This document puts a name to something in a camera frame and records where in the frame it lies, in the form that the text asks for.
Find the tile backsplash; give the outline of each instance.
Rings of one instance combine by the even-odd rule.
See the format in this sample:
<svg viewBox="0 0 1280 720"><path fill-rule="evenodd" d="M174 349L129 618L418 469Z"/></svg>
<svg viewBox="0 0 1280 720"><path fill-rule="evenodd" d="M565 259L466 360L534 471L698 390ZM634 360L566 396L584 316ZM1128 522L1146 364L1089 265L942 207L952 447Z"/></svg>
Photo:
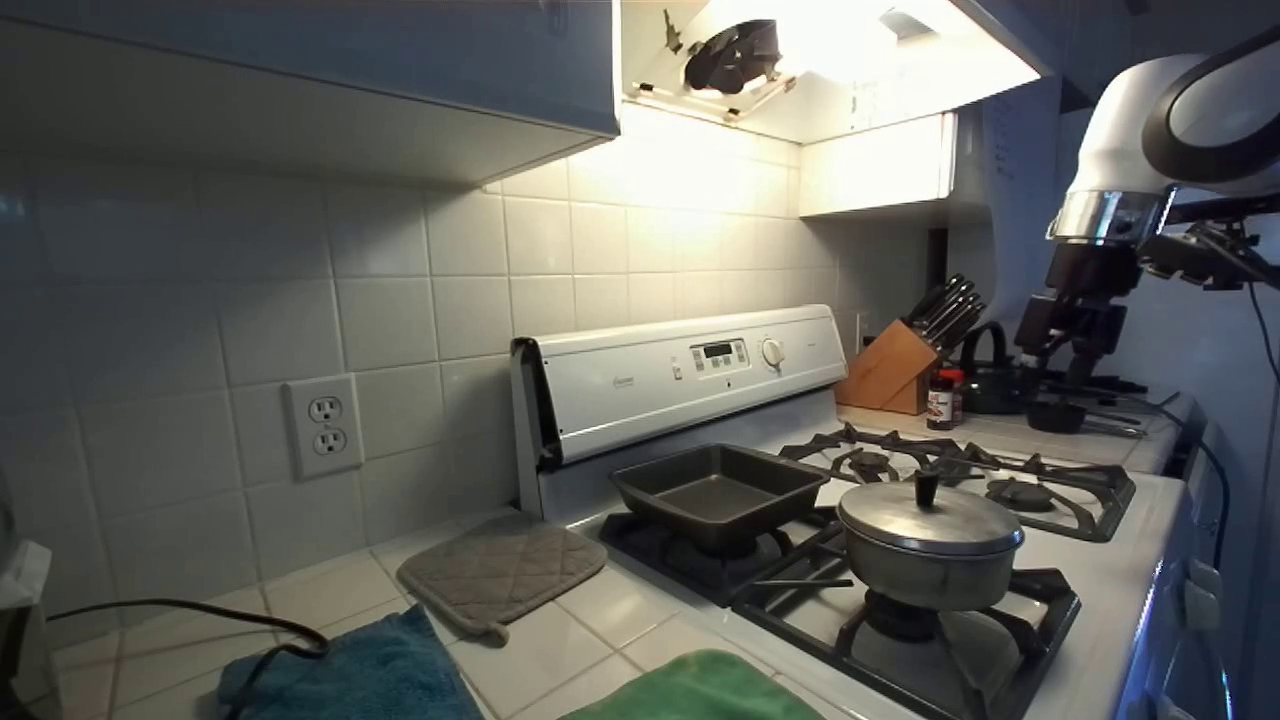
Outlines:
<svg viewBox="0 0 1280 720"><path fill-rule="evenodd" d="M0 158L0 469L49 602L212 597L507 502L515 332L919 291L919 227L792 203L788 143L647 112L492 189ZM279 382L330 372L363 469L296 480Z"/></svg>

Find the range hood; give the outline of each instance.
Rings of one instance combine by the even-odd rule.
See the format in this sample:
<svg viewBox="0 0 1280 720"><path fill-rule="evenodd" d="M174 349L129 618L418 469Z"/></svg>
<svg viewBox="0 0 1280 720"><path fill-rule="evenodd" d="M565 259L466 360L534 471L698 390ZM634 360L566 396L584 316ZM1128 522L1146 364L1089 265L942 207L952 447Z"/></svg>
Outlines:
<svg viewBox="0 0 1280 720"><path fill-rule="evenodd" d="M974 0L623 0L623 91L792 143L882 129L1048 74Z"/></svg>

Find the pot handle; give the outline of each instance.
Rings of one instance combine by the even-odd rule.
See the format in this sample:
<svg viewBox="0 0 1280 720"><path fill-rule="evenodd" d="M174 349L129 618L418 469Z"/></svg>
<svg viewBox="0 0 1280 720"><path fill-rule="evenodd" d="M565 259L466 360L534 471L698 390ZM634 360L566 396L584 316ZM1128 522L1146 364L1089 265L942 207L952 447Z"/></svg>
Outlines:
<svg viewBox="0 0 1280 720"><path fill-rule="evenodd" d="M967 332L963 344L959 344L959 368L963 368L963 375L974 372L974 344L981 344L985 335L991 335L991 360L988 360L988 368L1005 368L1005 364L1007 364L1005 328L1000 328L1000 324L985 324L985 328Z"/></svg>
<svg viewBox="0 0 1280 720"><path fill-rule="evenodd" d="M935 494L935 469L919 469L915 471L915 506L933 506L933 494Z"/></svg>

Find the stove control panel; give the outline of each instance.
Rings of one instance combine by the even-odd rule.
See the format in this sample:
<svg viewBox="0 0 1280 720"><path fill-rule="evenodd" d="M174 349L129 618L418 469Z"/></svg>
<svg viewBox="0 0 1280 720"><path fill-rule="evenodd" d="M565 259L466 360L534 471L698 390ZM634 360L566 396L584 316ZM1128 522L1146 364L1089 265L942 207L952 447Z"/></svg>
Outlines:
<svg viewBox="0 0 1280 720"><path fill-rule="evenodd" d="M773 372L783 372L783 360L788 360L783 338L762 335L762 338L761 338L761 360L762 360Z"/></svg>
<svg viewBox="0 0 1280 720"><path fill-rule="evenodd" d="M728 335L728 338L710 338L710 344L691 344L691 368L694 372L721 372L721 368L741 368L752 364L749 360L749 338Z"/></svg>

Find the black pot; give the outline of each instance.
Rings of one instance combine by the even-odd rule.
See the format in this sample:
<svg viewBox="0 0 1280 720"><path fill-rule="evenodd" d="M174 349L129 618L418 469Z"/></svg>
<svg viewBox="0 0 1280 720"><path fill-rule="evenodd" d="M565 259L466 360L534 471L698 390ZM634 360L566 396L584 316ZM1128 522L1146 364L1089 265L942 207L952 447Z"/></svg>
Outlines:
<svg viewBox="0 0 1280 720"><path fill-rule="evenodd" d="M963 335L959 368L963 368L963 412L1019 414L1034 396L1033 372L1012 364L1000 324L981 324L974 332Z"/></svg>
<svg viewBox="0 0 1280 720"><path fill-rule="evenodd" d="M967 493L915 484L863 484L834 506L846 529L846 562L878 597L913 608L988 608L1007 590L1019 520Z"/></svg>

